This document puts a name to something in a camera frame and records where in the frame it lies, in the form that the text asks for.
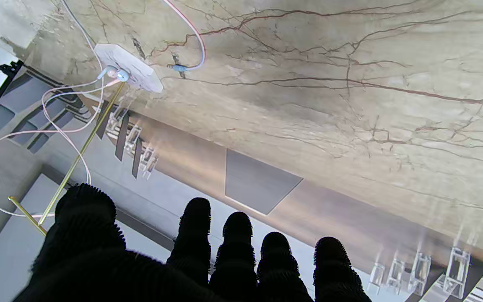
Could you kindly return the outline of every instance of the cable plug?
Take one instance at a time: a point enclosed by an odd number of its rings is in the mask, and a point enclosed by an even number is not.
[[[184,72],[187,70],[187,67],[185,67],[184,65],[180,65],[180,64],[168,64],[167,67],[169,67],[170,69],[173,69],[174,71],[179,71],[179,72]]]

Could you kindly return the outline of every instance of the pink cable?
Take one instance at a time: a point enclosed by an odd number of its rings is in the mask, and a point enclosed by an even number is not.
[[[199,40],[199,43],[201,44],[201,48],[203,50],[203,57],[201,59],[201,62],[195,66],[187,67],[186,70],[194,70],[201,67],[206,60],[206,48],[205,48],[205,43],[203,41],[203,38],[201,38],[201,34],[199,33],[199,31],[197,31],[195,25],[193,25],[193,23],[191,23],[191,21],[176,6],[174,6],[174,4],[172,4],[169,0],[163,0],[163,1],[168,6],[170,6],[182,18],[182,20],[186,21],[186,23],[189,25],[191,30],[195,33],[197,40]]]

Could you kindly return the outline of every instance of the wire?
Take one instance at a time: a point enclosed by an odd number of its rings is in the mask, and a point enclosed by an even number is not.
[[[203,39],[201,38],[201,34],[197,31],[195,26],[191,23],[191,21],[184,15],[182,12],[174,6],[169,0],[163,0],[165,3],[167,3],[168,6],[170,6],[181,18],[182,20],[186,21],[186,23],[189,25],[191,30],[195,33],[197,40],[199,40],[199,43],[201,44],[201,50],[203,51],[203,57],[201,59],[201,62],[195,66],[192,67],[185,67],[183,71],[185,70],[195,70],[197,68],[200,68],[203,66],[206,60],[206,48],[205,48],[205,43],[203,42]]]
[[[56,98],[56,97],[60,97],[60,96],[63,96],[63,95],[69,95],[69,94],[88,94],[90,92],[95,92],[95,91],[98,91],[98,90],[102,90],[104,88],[104,86],[102,86],[101,88],[97,88],[97,89],[94,89],[94,90],[90,90],[90,91],[81,91],[81,92],[65,92],[63,94],[56,94],[52,97],[50,97],[50,99],[47,100],[50,101],[52,98]],[[67,132],[76,132],[75,130],[67,130]],[[27,133],[60,133],[59,130],[27,130],[27,131],[19,131],[19,132],[13,132],[13,133],[10,133],[10,134],[6,134],[4,135],[3,137],[0,138],[0,142],[10,136],[14,136],[14,135],[20,135],[20,134],[27,134]],[[67,137],[65,136],[65,138],[69,141],[69,143],[74,147],[75,150],[77,150],[77,148],[75,147],[75,145],[73,144],[73,142]],[[79,150],[77,150],[78,153],[79,153],[79,156],[83,162],[83,165],[85,166],[85,169],[86,169],[86,172],[88,174],[88,178],[90,178],[90,172],[89,172],[89,169],[88,169],[88,166],[85,162],[85,159],[83,158],[83,156],[81,155],[81,153],[79,152]],[[19,216],[19,217],[25,217],[25,215],[23,214],[16,214],[16,213],[12,213],[12,212],[9,212],[3,208],[0,207],[0,211],[4,212],[4,213],[7,213],[7,214],[10,214],[12,216]],[[48,214],[48,216],[53,216],[55,215],[54,213],[50,213]],[[32,215],[34,218],[39,218],[39,217],[42,217],[42,214],[35,214],[35,215]]]
[[[70,16],[70,18],[74,21],[74,23],[79,27],[79,30],[81,30],[81,32],[83,33],[83,37],[87,41],[87,44],[88,44],[89,48],[92,50],[92,53],[94,54],[94,57],[98,61],[98,65],[100,66],[100,70],[103,70],[104,67],[102,66],[102,63],[100,61],[100,57],[98,57],[98,54],[96,54],[96,52],[94,51],[94,47],[92,47],[92,42],[91,42],[91,40],[90,40],[87,32],[83,28],[83,25],[81,25],[81,23],[78,21],[78,19],[75,17],[75,15],[72,13],[72,11],[71,11],[70,7],[68,6],[66,0],[61,0],[61,3],[65,7],[65,10],[67,11],[67,13]],[[46,94],[48,94],[49,92],[52,92],[52,91],[55,91],[55,90],[60,90],[61,88],[68,88],[69,89],[69,88],[83,87],[83,86],[88,86],[88,85],[94,84],[96,82],[98,82],[98,80],[95,80],[93,82],[86,83],[86,84],[79,84],[79,85],[74,85],[74,86],[62,86],[62,87],[59,87],[59,88],[53,88],[53,89],[50,89],[50,90],[46,91],[42,95],[42,99],[41,99],[41,102],[42,102],[42,111],[44,111],[44,116],[48,119],[48,121],[50,122],[50,124],[52,124],[52,126],[56,130],[29,130],[29,131],[21,131],[21,132],[10,133],[10,134],[7,134],[7,135],[3,136],[2,138],[0,138],[0,142],[2,140],[4,140],[4,139],[8,138],[9,136],[13,136],[13,135],[20,135],[20,134],[27,134],[27,133],[60,133],[67,140],[67,142],[69,142],[69,144],[72,145],[72,147],[78,153],[78,155],[79,155],[80,159],[82,160],[83,165],[85,166],[85,169],[86,169],[86,174],[87,174],[86,182],[88,184],[91,184],[92,183],[92,177],[91,177],[90,171],[88,169],[87,163],[86,163],[85,159],[83,158],[83,155],[81,154],[81,152],[77,149],[77,147],[75,146],[75,144],[72,142],[72,140],[68,137],[68,135],[66,133],[74,133],[74,132],[79,132],[81,130],[84,130],[96,118],[96,115],[100,111],[101,104],[102,104],[102,102],[104,100],[104,88],[106,87],[106,86],[104,86],[104,78],[102,77],[102,79],[101,79],[101,87],[98,88],[98,89],[94,89],[94,90],[90,90],[90,91],[83,91],[83,92],[65,92],[65,93],[62,93],[62,94],[53,95],[48,100],[46,100],[48,102],[48,101],[50,101],[53,98],[56,98],[56,97],[59,97],[59,96],[63,96],[63,95],[68,95],[68,94],[85,94],[85,93],[95,92],[95,91],[100,90],[101,91],[100,92],[100,105],[97,107],[96,111],[94,111],[94,114],[92,115],[92,117],[90,118],[90,120],[83,127],[81,127],[81,128],[78,128],[78,129],[75,129],[75,130],[62,130],[61,128],[59,128],[59,126],[57,126],[52,121],[52,119],[50,118],[50,116],[48,115],[48,111],[46,109],[46,103],[44,102],[44,98],[46,97]],[[4,213],[7,213],[7,214],[10,214],[12,216],[25,217],[25,215],[23,215],[23,214],[12,213],[12,212],[9,212],[9,211],[1,208],[1,207],[0,207],[0,211],[2,211]],[[42,214],[33,215],[33,217],[34,218],[42,217]]]

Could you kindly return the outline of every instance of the gold metal rod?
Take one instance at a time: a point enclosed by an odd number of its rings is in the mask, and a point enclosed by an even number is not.
[[[25,217],[27,218],[27,220],[29,220],[36,227],[36,229],[39,230],[40,233],[42,233],[42,235],[46,236],[46,233],[47,233],[46,230],[42,226],[36,224],[35,218],[33,218],[33,216],[31,216],[31,214],[29,214],[29,212],[27,212],[21,206],[21,204],[16,201],[16,199],[14,197],[9,196],[8,197],[8,200],[10,200],[16,206],[16,208],[20,209],[20,211],[25,215]]]
[[[96,126],[94,127],[94,129],[92,129],[91,135],[88,136],[87,141],[85,142],[85,144],[81,148],[81,151],[80,152],[81,152],[82,155],[83,155],[83,153],[85,153],[88,145],[92,142],[92,139],[94,138],[94,135],[96,134],[96,131],[98,131],[98,128],[100,128],[100,125],[102,124],[103,120],[106,117],[109,116],[109,113],[111,111],[111,107],[113,107],[113,104],[115,103],[115,100],[119,97],[120,93],[122,92],[122,88],[124,88],[125,84],[126,84],[125,82],[122,82],[119,85],[119,88],[117,89],[117,91],[113,94],[113,96],[109,100],[109,104],[107,105],[105,111],[102,112],[102,114],[98,118],[98,122],[96,123]],[[63,181],[61,182],[61,184],[57,188],[57,191],[55,192],[55,195],[53,195],[52,200],[49,202],[48,207],[44,211],[44,214],[42,214],[42,217],[40,218],[40,220],[38,222],[38,225],[39,226],[42,225],[42,223],[44,223],[44,220],[48,216],[49,211],[53,208],[53,205],[55,204],[55,201],[57,201],[57,198],[59,197],[59,195],[63,191],[63,188],[65,187],[65,185],[67,184],[68,180],[70,179],[70,176],[72,175],[72,172],[74,171],[75,167],[79,163],[79,160],[80,160],[80,157],[78,155],[75,158],[74,163],[70,167],[70,170],[68,170],[67,174],[63,178]]]

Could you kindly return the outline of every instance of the marble surface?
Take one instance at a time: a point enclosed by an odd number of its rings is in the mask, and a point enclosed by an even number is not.
[[[69,1],[95,42],[157,71],[164,91],[134,110],[483,248],[483,1],[174,3],[207,46],[186,80],[165,66],[199,45],[163,2]],[[35,26],[29,64],[96,76],[57,2]]]

